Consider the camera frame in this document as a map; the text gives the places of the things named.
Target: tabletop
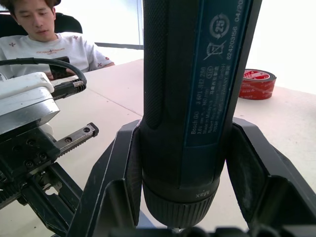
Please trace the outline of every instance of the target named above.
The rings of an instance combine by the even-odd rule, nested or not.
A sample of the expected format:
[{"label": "tabletop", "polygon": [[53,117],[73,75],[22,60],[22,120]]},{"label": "tabletop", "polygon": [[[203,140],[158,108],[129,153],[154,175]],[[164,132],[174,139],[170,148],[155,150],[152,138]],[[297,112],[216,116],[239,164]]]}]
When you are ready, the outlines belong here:
[{"label": "tabletop", "polygon": [[[57,101],[61,112],[51,120],[56,139],[63,138],[90,122],[100,133],[58,159],[75,182],[84,188],[91,168],[114,139],[122,125],[143,115],[143,60],[85,74],[87,90]],[[265,101],[239,99],[235,116],[260,127],[267,139],[283,152],[316,191],[315,141],[316,96],[276,87]],[[142,196],[141,210],[157,227]],[[198,224],[207,231],[218,226],[246,229],[229,180],[226,166],[211,208]],[[41,221],[28,206],[15,202],[0,211],[0,237],[49,237]]]}]

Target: white wall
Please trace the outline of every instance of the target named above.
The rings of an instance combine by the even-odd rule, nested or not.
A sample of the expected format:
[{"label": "white wall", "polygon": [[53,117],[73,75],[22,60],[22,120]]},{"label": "white wall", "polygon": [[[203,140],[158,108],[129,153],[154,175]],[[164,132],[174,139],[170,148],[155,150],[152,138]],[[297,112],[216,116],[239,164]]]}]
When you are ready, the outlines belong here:
[{"label": "white wall", "polygon": [[57,12],[76,18],[95,42],[143,44],[139,41],[137,3],[140,0],[62,0]]},{"label": "white wall", "polygon": [[263,0],[247,68],[276,85],[316,94],[316,0]]}]

